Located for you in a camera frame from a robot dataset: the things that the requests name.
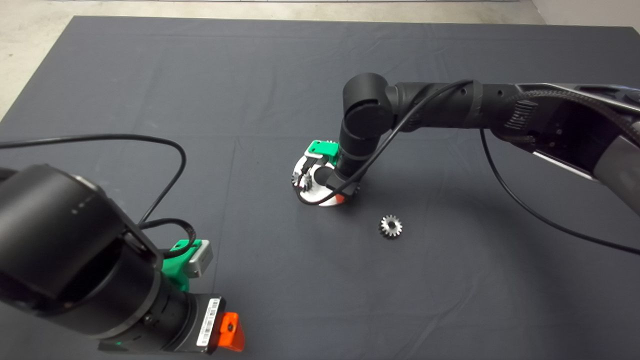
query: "gear teeth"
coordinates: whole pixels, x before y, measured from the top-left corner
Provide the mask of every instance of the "gear teeth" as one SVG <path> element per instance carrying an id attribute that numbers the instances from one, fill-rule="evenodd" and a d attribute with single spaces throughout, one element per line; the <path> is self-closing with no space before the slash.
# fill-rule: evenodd
<path id="1" fill-rule="evenodd" d="M 291 185 L 295 188 L 300 188 L 300 192 L 307 192 L 311 189 L 313 182 L 311 181 L 311 174 L 305 174 L 302 179 L 300 179 L 300 184 L 298 184 L 298 178 L 300 177 L 300 173 L 294 171 L 291 174 Z"/>
<path id="2" fill-rule="evenodd" d="M 309 191 L 311 189 L 311 186 L 313 186 L 313 182 L 311 181 L 311 174 L 305 174 L 302 177 L 301 184 L 298 186 L 300 187 L 300 190 L 302 192 Z"/>
<path id="3" fill-rule="evenodd" d="M 396 239 L 402 233 L 402 223 L 394 215 L 384 216 L 378 226 L 380 234 L 387 239 Z"/>
<path id="4" fill-rule="evenodd" d="M 298 184 L 298 178 L 300 177 L 300 173 L 297 171 L 294 171 L 293 174 L 291 174 L 291 184 L 295 187 Z"/>

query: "red plastic part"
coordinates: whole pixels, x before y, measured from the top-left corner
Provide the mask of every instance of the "red plastic part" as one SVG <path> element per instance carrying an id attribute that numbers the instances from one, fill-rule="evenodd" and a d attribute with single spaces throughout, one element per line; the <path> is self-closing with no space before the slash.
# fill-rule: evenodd
<path id="1" fill-rule="evenodd" d="M 237 313 L 225 313 L 222 317 L 218 346 L 238 352 L 244 349 L 244 332 Z"/>

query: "white label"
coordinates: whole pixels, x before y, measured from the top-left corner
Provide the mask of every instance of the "white label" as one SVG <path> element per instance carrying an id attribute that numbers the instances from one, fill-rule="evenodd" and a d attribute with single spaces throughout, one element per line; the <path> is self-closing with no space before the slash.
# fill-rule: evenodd
<path id="1" fill-rule="evenodd" d="M 196 343 L 199 347 L 205 347 L 209 344 L 213 323 L 216 321 L 216 314 L 218 313 L 218 305 L 220 305 L 220 299 L 209 299 L 207 312 L 204 314 L 200 335 L 198 335 L 198 342 Z"/>

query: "table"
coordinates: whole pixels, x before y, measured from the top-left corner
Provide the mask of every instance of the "table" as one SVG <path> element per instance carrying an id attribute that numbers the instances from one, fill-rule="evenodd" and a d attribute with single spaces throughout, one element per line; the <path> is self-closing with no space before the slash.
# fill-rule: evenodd
<path id="1" fill-rule="evenodd" d="M 493 178 L 477 131 L 398 136 L 350 206 L 306 207 L 290 176 L 311 140 L 337 138 L 342 86 L 361 72 L 391 83 L 640 86 L 638 63 L 631 28 L 76 17 L 0 137 L 141 133 L 185 146 L 186 173 L 154 217 L 186 218 L 212 241 L 214 263 L 192 290 L 222 293 L 247 338 L 242 354 L 218 359 L 632 359 L 640 259 L 520 209 Z M 490 146 L 533 208 L 640 246 L 637 217 L 604 187 L 494 138 Z M 137 219 L 178 157 L 101 142 L 0 160 L 93 179 Z M 397 241 L 377 233 L 389 213 L 404 224 Z M 149 235 L 159 247 L 183 236 Z M 119 358 L 7 306 L 0 314 L 3 359 Z"/>

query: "concrete floor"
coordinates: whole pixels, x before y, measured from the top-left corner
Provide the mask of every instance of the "concrete floor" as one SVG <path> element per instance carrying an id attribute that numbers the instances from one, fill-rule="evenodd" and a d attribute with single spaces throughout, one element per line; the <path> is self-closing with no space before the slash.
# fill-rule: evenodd
<path id="1" fill-rule="evenodd" d="M 474 3 L 198 3 L 0 0 L 0 118 L 74 15 L 544 24 L 531 0 Z"/>

